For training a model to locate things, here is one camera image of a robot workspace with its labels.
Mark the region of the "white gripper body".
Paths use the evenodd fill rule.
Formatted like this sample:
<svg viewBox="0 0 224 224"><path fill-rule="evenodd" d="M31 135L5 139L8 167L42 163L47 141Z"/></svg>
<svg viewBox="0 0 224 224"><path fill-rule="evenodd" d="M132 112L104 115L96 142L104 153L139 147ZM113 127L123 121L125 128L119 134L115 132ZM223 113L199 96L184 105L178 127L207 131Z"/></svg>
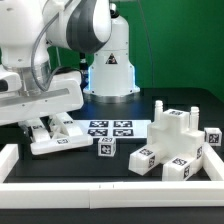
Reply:
<svg viewBox="0 0 224 224"><path fill-rule="evenodd" d="M37 96L0 93L0 126L80 109L80 84L81 74L71 71L55 75L48 91Z"/></svg>

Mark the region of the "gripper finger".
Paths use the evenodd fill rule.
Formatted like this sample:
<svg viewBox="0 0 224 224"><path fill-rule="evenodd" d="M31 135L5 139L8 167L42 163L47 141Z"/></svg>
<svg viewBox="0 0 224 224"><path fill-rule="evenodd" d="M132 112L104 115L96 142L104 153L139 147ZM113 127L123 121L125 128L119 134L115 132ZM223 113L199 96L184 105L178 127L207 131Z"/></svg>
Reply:
<svg viewBox="0 0 224 224"><path fill-rule="evenodd" d="M55 134L57 134L60 131L60 127L55 123L52 116L49 116L47 118L47 125L49 128L49 134L51 137L53 137Z"/></svg>
<svg viewBox="0 0 224 224"><path fill-rule="evenodd" d="M28 121L21 121L18 123L19 127L23 130L24 134L27 137L32 136L32 130L31 130L31 125L29 124Z"/></svg>

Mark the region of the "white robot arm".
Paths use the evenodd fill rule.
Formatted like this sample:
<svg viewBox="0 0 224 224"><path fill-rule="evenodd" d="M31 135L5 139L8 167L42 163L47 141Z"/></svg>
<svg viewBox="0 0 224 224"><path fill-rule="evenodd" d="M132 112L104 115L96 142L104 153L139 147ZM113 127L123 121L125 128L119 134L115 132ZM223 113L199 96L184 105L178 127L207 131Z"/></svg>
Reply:
<svg viewBox="0 0 224 224"><path fill-rule="evenodd" d="M0 126L81 108L81 74L48 48L92 54L110 35L109 0L0 0Z"/></svg>

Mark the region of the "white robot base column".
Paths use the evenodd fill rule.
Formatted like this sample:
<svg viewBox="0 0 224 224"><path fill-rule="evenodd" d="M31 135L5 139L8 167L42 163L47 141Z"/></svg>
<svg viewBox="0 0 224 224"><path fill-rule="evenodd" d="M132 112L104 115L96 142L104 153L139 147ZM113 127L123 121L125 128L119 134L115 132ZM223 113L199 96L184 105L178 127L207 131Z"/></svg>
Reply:
<svg viewBox="0 0 224 224"><path fill-rule="evenodd" d="M116 4L110 4L112 32L108 42L94 54L89 67L84 97L102 103L133 99L140 88L135 84L135 67L129 60L129 25Z"/></svg>

